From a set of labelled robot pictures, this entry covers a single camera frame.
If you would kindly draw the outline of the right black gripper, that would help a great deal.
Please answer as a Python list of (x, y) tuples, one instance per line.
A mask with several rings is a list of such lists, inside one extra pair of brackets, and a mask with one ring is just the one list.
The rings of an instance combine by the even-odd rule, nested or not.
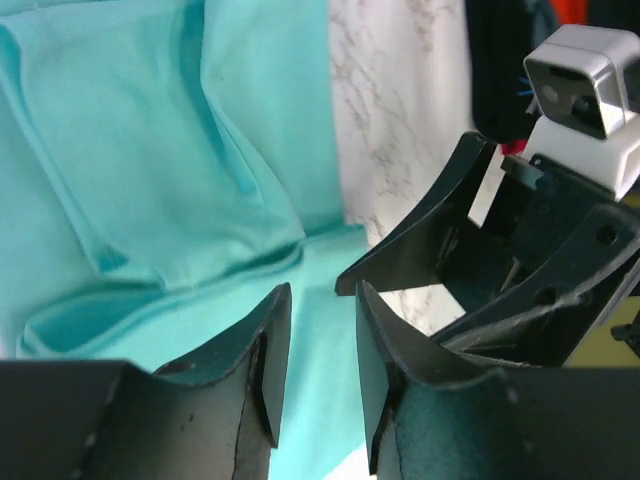
[(639, 282), (639, 212), (542, 160), (511, 159), (482, 225), (469, 219), (495, 143), (464, 133), (425, 196), (343, 271), (339, 296), (442, 284), (467, 312), (433, 335), (488, 364), (561, 367)]

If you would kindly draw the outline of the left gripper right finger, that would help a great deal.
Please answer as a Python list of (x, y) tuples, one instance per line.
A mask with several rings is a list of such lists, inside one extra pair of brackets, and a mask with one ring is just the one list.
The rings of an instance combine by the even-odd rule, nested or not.
[(380, 479), (635, 479), (635, 368), (478, 365), (356, 289), (368, 466)]

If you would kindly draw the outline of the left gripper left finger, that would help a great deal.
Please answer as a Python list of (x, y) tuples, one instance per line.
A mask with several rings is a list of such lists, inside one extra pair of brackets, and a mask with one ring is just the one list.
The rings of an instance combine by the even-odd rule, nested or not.
[(279, 441), (291, 288), (155, 372), (121, 360), (1, 365), (5, 479), (264, 479)]

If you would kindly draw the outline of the teal t shirt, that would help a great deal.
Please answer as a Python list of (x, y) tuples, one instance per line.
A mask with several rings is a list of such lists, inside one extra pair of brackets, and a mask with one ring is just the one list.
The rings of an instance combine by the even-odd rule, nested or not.
[(273, 479), (364, 440), (324, 1), (1, 5), (1, 351), (155, 369), (289, 283)]

